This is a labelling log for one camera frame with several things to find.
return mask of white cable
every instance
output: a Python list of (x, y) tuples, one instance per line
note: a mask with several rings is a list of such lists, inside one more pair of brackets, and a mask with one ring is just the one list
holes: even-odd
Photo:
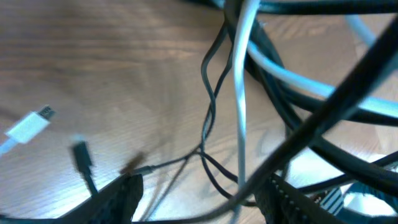
[(46, 105), (38, 112), (31, 111), (6, 131), (9, 139), (0, 146), (0, 156), (9, 152), (18, 144), (26, 144), (42, 132), (49, 124), (49, 119), (54, 115), (54, 110)]
[[(245, 147), (246, 147), (246, 99), (244, 92), (244, 58), (252, 24), (256, 18), (260, 0), (245, 0), (239, 16), (236, 28), (233, 49), (233, 73), (235, 85), (236, 113), (238, 116), (238, 186), (241, 188), (246, 180)], [(230, 223), (236, 223), (239, 219), (240, 205), (234, 209), (234, 215)]]
[(355, 34), (367, 45), (372, 46), (376, 41), (376, 36), (367, 27), (358, 15), (347, 15), (345, 16), (347, 24), (355, 32)]
[[(259, 64), (263, 69), (269, 72), (276, 78), (283, 80), (289, 85), (295, 86), (301, 90), (308, 91), (310, 93), (323, 96), (325, 98), (329, 97), (335, 90), (332, 85), (317, 82), (315, 80), (303, 77), (294, 72), (286, 70), (271, 60), (269, 60), (265, 55), (263, 55), (257, 46), (249, 41), (248, 52), (253, 60)], [(360, 105), (360, 108), (368, 111), (372, 111), (378, 114), (384, 114), (394, 118), (398, 118), (398, 103), (393, 101), (387, 101), (375, 97), (367, 97)]]

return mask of white usb connector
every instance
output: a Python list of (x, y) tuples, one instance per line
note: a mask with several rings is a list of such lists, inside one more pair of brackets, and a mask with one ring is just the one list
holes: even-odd
[(49, 124), (54, 110), (46, 105), (38, 112), (31, 111), (6, 131), (9, 139), (0, 146), (0, 155), (9, 152), (17, 144), (26, 144), (42, 132)]

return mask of wood grain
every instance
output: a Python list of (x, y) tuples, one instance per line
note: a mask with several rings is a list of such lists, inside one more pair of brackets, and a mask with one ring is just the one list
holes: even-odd
[[(265, 29), (286, 67), (308, 77), (338, 84), (360, 57), (360, 43), (342, 17), (259, 18), (266, 22)], [(180, 0), (1, 2), (2, 130), (44, 104), (52, 105), (57, 115), (32, 142), (0, 158), (0, 212), (16, 217), (59, 217), (89, 197), (68, 152), (75, 133), (89, 140), (99, 188), (140, 151), (149, 165), (188, 152), (199, 142), (209, 102), (200, 63), (222, 22), (220, 11)], [(213, 85), (230, 45), (226, 41), (210, 63)], [(258, 83), (250, 76), (245, 82), (250, 174), (283, 141), (284, 127)], [(397, 100), (388, 91), (395, 83), (392, 80), (390, 87), (377, 94)], [(233, 91), (228, 76), (206, 150), (237, 172)], [(391, 128), (342, 122), (326, 136), (364, 159), (396, 148)], [(296, 160), (291, 183), (303, 185), (338, 174), (319, 157), (306, 156), (308, 153)], [(317, 168), (303, 165), (308, 163)], [(145, 176), (144, 198), (134, 220), (140, 219), (177, 168)], [(214, 174), (229, 192), (236, 191), (234, 184), (217, 171)], [(224, 201), (194, 158), (152, 218), (197, 215)], [(214, 223), (227, 223), (228, 218)], [(264, 223), (264, 217), (257, 209), (245, 208), (240, 222)]]

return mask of black plug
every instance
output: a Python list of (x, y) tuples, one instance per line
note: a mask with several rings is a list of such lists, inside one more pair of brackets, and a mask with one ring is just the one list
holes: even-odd
[(72, 153), (75, 158), (76, 169), (83, 175), (91, 196), (98, 194), (93, 179), (91, 178), (91, 169), (93, 165), (88, 153), (87, 143), (79, 141), (72, 146)]

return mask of brown wood floor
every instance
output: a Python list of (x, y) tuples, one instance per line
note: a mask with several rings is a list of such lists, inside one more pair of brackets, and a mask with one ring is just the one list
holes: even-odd
[[(261, 16), (289, 69), (338, 84), (366, 47), (341, 16)], [(391, 16), (369, 16), (379, 32)], [(0, 213), (59, 217), (89, 197), (68, 152), (71, 136), (84, 134), (103, 187), (137, 152), (146, 164), (184, 155), (199, 142), (209, 103), (200, 64), (223, 22), (220, 11), (183, 0), (13, 0), (0, 2), (0, 127), (5, 131), (29, 110), (50, 104), (51, 126), (27, 145), (0, 158)], [(216, 83), (230, 42), (210, 63)], [(377, 95), (398, 100), (391, 77)], [(206, 150), (237, 171), (233, 80), (218, 98), (216, 125)], [(283, 140), (284, 127), (264, 90), (246, 79), (247, 170), (251, 173)], [(364, 159), (397, 150), (392, 128), (341, 122), (327, 138)], [(293, 164), (294, 185), (338, 172), (310, 152)], [(145, 177), (139, 219), (176, 172), (171, 166)], [(231, 193), (236, 186), (214, 171)], [(200, 214), (225, 199), (210, 184), (198, 158), (152, 216)], [(229, 215), (215, 220), (227, 223)], [(264, 223), (245, 208), (241, 223)]]

